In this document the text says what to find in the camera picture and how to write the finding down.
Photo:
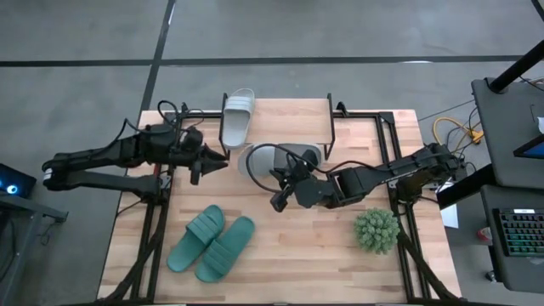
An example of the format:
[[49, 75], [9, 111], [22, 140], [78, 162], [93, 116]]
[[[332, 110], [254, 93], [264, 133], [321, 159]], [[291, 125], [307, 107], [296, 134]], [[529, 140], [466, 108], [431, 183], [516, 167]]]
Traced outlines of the wooden shelf with black frame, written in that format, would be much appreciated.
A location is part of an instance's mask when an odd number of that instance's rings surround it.
[[[225, 154], [231, 150], [223, 145], [224, 106], [228, 95], [223, 97], [219, 111], [218, 140]], [[335, 144], [335, 123], [332, 95], [324, 98], [255, 98], [246, 142], [253, 143], [311, 143], [322, 147], [323, 159], [327, 160]]]

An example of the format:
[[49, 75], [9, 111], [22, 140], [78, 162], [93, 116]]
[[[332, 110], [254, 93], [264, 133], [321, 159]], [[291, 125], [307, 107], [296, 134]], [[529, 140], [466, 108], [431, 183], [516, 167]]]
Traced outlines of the white rubber slide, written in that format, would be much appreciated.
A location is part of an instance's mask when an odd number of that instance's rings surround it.
[[255, 93], [250, 88], [237, 89], [226, 99], [222, 140], [227, 149], [245, 144], [254, 108]]
[[[240, 154], [238, 158], [238, 170], [239, 172], [248, 177], [248, 167], [246, 165], [246, 159], [249, 155], [249, 152], [257, 144], [252, 144], [247, 146]], [[302, 155], [306, 150], [311, 150], [316, 154], [317, 166], [322, 163], [322, 153], [317, 144], [300, 144], [300, 143], [282, 143], [281, 147], [286, 148], [298, 155]], [[252, 170], [252, 174], [255, 177], [265, 177], [269, 176], [270, 170], [275, 168], [284, 168], [287, 165], [286, 162], [286, 152], [280, 149], [276, 149], [272, 146], [262, 147], [257, 149], [252, 153], [249, 159], [249, 168]]]

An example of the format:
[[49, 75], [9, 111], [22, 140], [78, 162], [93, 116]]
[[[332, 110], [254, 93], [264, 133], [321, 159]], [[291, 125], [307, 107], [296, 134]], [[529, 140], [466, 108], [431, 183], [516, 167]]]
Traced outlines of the green artificial plant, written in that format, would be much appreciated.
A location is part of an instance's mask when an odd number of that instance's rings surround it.
[[387, 254], [397, 244], [399, 232], [399, 219], [388, 210], [372, 208], [354, 221], [358, 246], [366, 252]]

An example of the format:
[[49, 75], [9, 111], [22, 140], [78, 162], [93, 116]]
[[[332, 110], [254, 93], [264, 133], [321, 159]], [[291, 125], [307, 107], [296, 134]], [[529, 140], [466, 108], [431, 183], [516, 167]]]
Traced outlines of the black monitor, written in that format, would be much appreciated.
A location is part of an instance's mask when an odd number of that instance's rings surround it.
[[513, 154], [516, 157], [544, 160], [544, 134], [518, 147]]

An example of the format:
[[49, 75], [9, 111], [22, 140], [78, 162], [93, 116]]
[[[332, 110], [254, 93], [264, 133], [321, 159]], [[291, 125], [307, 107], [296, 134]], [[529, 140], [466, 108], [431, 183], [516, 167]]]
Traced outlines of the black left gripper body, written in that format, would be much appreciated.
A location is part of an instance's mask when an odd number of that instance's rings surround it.
[[200, 155], [203, 147], [203, 133], [196, 127], [185, 129], [169, 153], [169, 163], [174, 166], [190, 167]]

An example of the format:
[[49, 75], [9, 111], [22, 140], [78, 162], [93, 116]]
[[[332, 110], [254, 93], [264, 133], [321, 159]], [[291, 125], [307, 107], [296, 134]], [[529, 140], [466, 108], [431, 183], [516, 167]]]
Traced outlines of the grey desk with post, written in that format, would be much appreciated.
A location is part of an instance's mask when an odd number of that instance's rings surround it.
[[538, 137], [544, 91], [514, 82], [492, 92], [485, 79], [471, 82], [496, 182], [501, 186], [544, 190], [544, 159], [516, 157], [514, 151]]

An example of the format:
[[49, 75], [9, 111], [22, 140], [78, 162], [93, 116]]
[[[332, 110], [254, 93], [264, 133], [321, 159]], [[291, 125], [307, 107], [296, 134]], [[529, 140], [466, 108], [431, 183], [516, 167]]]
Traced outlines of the black post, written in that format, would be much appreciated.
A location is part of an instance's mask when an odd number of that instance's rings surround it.
[[495, 94], [502, 93], [512, 82], [544, 59], [544, 39], [537, 43], [527, 54], [514, 62], [500, 76], [488, 81], [488, 88]]

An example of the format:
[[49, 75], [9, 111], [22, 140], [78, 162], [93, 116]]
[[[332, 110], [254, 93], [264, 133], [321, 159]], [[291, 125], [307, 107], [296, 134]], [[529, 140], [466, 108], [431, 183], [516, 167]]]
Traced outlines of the black table frame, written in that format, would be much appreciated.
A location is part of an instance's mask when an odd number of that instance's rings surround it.
[[[379, 165], [422, 146], [413, 110], [333, 108], [333, 115], [336, 140], [324, 167]], [[385, 186], [348, 207], [305, 209], [291, 201], [284, 212], [276, 212], [269, 202], [276, 182], [265, 178], [253, 183], [239, 173], [237, 151], [230, 159], [227, 168], [208, 174], [198, 185], [190, 183], [188, 171], [175, 172], [162, 250], [145, 264], [139, 291], [128, 292], [127, 302], [401, 303], [408, 294], [423, 294], [422, 275], [409, 256], [397, 250], [375, 255], [357, 247], [354, 219], [368, 208], [390, 207]], [[186, 224], [212, 204], [223, 209], [228, 223], [250, 218], [255, 232], [226, 278], [205, 283], [193, 269], [176, 273], [166, 261]]]

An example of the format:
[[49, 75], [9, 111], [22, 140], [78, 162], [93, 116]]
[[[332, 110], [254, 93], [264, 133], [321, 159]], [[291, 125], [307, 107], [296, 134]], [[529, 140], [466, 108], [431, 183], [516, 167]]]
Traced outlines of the grey desk with keyboard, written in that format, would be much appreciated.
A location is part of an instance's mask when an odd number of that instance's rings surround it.
[[544, 294], [544, 257], [507, 257], [493, 214], [496, 208], [544, 209], [544, 191], [486, 185], [481, 188], [480, 195], [490, 227], [490, 256], [496, 280], [511, 291]]

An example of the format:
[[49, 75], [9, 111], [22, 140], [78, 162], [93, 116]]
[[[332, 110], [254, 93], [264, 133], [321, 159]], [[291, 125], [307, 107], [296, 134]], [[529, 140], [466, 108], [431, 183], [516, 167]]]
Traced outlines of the green rubber slide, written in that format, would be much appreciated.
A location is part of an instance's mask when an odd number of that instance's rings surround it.
[[185, 226], [185, 233], [167, 257], [167, 266], [173, 272], [187, 270], [224, 229], [223, 210], [211, 205]]
[[220, 237], [212, 240], [196, 265], [195, 276], [205, 283], [220, 282], [234, 268], [255, 232], [254, 222], [239, 217]]

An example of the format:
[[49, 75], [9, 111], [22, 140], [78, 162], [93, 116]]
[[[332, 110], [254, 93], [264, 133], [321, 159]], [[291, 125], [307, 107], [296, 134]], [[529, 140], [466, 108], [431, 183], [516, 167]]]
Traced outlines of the grey metal desk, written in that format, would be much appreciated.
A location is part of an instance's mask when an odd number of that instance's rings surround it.
[[0, 306], [10, 306], [44, 217], [66, 221], [68, 212], [0, 191]]

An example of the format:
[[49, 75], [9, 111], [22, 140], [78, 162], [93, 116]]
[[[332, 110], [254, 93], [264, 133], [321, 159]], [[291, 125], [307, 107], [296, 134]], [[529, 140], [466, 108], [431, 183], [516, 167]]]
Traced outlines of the computer with blue light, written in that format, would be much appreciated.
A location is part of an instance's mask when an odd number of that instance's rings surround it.
[[28, 198], [36, 181], [36, 178], [0, 163], [0, 191]]

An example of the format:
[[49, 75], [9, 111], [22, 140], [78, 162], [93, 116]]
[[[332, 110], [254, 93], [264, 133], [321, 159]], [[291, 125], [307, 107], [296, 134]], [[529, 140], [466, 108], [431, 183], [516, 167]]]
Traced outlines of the backlit black keyboard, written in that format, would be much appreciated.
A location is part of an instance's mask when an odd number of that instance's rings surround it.
[[507, 257], [544, 257], [544, 209], [496, 208], [493, 214]]

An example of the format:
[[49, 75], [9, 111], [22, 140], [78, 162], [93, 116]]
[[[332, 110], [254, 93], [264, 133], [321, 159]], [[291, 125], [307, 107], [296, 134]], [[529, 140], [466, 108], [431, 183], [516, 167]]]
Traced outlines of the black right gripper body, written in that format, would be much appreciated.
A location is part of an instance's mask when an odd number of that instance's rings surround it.
[[297, 203], [304, 208], [330, 207], [334, 203], [335, 194], [334, 183], [331, 180], [318, 179], [313, 174], [299, 179], [294, 184]]

